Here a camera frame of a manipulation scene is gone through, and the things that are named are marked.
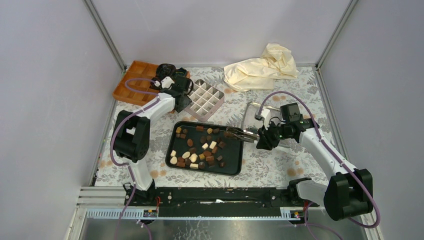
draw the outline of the gray floor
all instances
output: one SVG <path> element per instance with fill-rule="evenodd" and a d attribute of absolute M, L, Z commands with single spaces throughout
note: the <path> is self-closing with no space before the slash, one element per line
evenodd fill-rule
<path fill-rule="evenodd" d="M 320 210 L 310 211 L 310 222 L 336 230 L 344 240 L 366 240 L 364 229 L 345 219 L 333 221 Z M 113 240 L 116 219 L 86 219 L 83 240 Z M 157 220 L 149 224 L 154 240 L 313 240 L 306 227 L 287 227 L 288 221 L 275 220 Z M 320 240 L 338 240 L 329 231 L 312 227 Z M 119 240 L 146 240 L 148 232 L 135 220 L 123 220 Z"/>

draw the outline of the crumpled cloth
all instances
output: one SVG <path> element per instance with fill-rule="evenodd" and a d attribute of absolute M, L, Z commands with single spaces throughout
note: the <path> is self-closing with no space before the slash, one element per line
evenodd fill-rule
<path fill-rule="evenodd" d="M 224 75 L 224 82 L 230 88 L 246 92 L 273 89 L 275 79 L 296 79 L 299 71 L 292 51 L 277 43 L 268 43 L 260 58 L 227 65 Z"/>

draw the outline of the black tray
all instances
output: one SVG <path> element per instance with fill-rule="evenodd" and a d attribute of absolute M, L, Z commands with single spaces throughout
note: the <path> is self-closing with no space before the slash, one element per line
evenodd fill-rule
<path fill-rule="evenodd" d="M 203 132 L 196 131 L 196 126 L 203 126 L 204 127 Z M 176 135 L 175 131 L 177 130 L 178 127 L 188 130 L 188 133 L 185 139 L 175 137 Z M 198 164 L 200 162 L 204 162 L 206 166 L 203 169 L 194 169 L 194 168 L 190 168 L 189 166 L 179 167 L 170 163 L 172 150 L 176 151 L 176 157 L 181 157 L 185 152 L 189 150 L 190 147 L 187 145 L 188 139 L 193 140 L 192 148 L 194 147 L 197 149 L 196 150 L 197 155 L 202 154 L 204 151 L 211 152 L 212 149 L 210 149 L 209 147 L 206 150 L 203 150 L 202 148 L 203 144 L 200 142 L 201 136 L 206 137 L 208 135 L 208 133 L 206 132 L 208 128 L 221 130 L 217 134 L 214 134 L 214 133 L 210 134 L 212 136 L 212 140 L 207 142 L 208 145 L 212 141 L 216 142 L 216 139 L 218 137 L 221 137 L 222 141 L 225 143 L 224 148 L 220 148 L 218 144 L 216 144 L 216 146 L 218 146 L 218 151 L 216 151 L 216 153 L 213 154 L 215 158 L 214 160 L 215 165 L 209 167 L 208 163 L 205 160 L 200 161 L 200 158 L 197 158 L 197 161 L 195 163 Z M 226 130 L 227 130 L 226 126 L 205 124 L 200 122 L 179 121 L 175 123 L 175 126 L 173 127 L 173 131 L 172 131 L 171 140 L 169 142 L 168 152 L 166 153 L 166 157 L 165 157 L 166 165 L 168 165 L 168 167 L 170 168 L 185 169 L 185 170 L 192 170 L 192 171 L 198 171 L 198 172 L 207 172 L 207 173 L 213 173 L 213 174 L 222 174 L 222 175 L 230 175 L 230 176 L 235 176 L 239 174 L 240 171 L 242 170 L 243 141 L 224 137 L 224 131 Z M 220 155 L 222 156 L 221 162 L 226 163 L 225 167 L 220 167 L 218 165 L 219 161 L 217 160 L 217 157 L 219 157 Z"/>

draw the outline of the orange wooden tray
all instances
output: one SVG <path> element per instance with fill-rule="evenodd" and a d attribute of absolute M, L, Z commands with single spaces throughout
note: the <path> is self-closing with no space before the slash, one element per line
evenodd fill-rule
<path fill-rule="evenodd" d="M 135 104 L 139 106 L 143 106 L 152 99 L 155 98 L 154 95 L 138 93 L 130 91 L 125 87 L 125 81 L 128 79 L 136 79 L 136 78 L 144 78 L 144 79 L 152 79 L 156 76 L 156 69 L 158 65 L 151 64 L 142 61 L 133 61 L 128 71 L 126 71 L 125 75 L 119 82 L 118 86 L 116 86 L 115 90 L 112 93 L 113 98 L 118 101 L 122 101 L 129 104 Z M 187 72 L 187 78 L 190 78 L 190 73 Z M 158 90 L 154 90 L 150 88 L 149 81 L 132 81 L 129 85 L 140 91 L 147 91 L 151 93 L 159 93 Z"/>

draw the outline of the floral tablecloth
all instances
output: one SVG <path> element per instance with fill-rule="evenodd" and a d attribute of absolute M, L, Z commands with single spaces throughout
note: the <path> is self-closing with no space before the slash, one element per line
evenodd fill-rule
<path fill-rule="evenodd" d="M 186 69 L 190 71 L 194 82 L 203 79 L 225 93 L 224 104 L 207 123 L 240 127 L 247 103 L 261 103 L 270 93 L 284 90 L 301 98 L 310 108 L 327 137 L 330 140 L 333 139 L 312 67 L 298 67 L 298 79 L 276 80 L 274 90 L 247 92 L 236 92 L 230 89 L 223 82 L 222 67 L 188 67 Z M 291 96 L 274 95 L 268 100 L 267 105 L 279 107 L 293 102 L 295 100 Z M 130 182 L 127 168 L 118 167 L 112 163 L 109 146 L 118 113 L 122 110 L 132 112 L 138 108 L 137 105 L 125 102 L 117 103 L 113 122 L 105 139 L 105 148 L 99 158 L 95 186 L 122 186 L 123 183 Z M 308 113 L 303 106 L 300 106 L 300 110 L 304 117 L 308 118 Z M 165 164 L 165 154 L 174 124 L 182 120 L 197 122 L 193 116 L 182 111 L 175 114 L 167 113 L 150 128 L 150 147 L 145 159 L 150 175 L 158 187 L 286 187 L 290 180 L 303 177 L 312 178 L 322 184 L 328 182 L 318 163 L 294 140 L 288 141 L 290 149 L 272 151 L 258 150 L 253 143 L 244 143 L 241 172 L 236 176 L 170 168 Z M 122 161 L 116 155 L 115 159 L 118 162 Z"/>

